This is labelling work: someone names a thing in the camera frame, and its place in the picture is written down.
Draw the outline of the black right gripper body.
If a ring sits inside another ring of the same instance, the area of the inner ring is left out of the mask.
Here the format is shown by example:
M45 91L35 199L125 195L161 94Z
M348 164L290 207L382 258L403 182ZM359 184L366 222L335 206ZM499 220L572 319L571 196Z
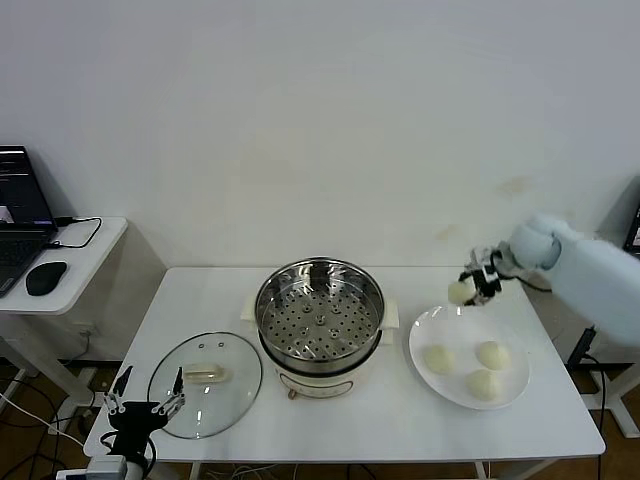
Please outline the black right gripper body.
M474 270L476 299L493 299L502 292L504 276L491 265L481 265Z

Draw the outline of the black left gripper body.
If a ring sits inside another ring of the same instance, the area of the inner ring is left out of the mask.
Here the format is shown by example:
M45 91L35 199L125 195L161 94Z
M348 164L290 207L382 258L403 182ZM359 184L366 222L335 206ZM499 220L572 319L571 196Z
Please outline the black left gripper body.
M127 459L144 459L147 448L156 455L151 434L166 426L166 413L158 402L126 401L108 408L111 431L103 440L113 437L108 447L112 455Z

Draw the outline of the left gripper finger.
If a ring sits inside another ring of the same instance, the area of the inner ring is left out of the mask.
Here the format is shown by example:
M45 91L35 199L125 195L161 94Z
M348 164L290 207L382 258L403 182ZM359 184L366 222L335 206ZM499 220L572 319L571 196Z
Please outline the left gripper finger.
M124 406L121 399L124 395L132 370L133 367L128 366L124 372L116 378L111 389L103 394L104 405L110 414L124 412Z
M172 390L166 400L152 409L159 415L175 415L185 403L183 368L178 369Z

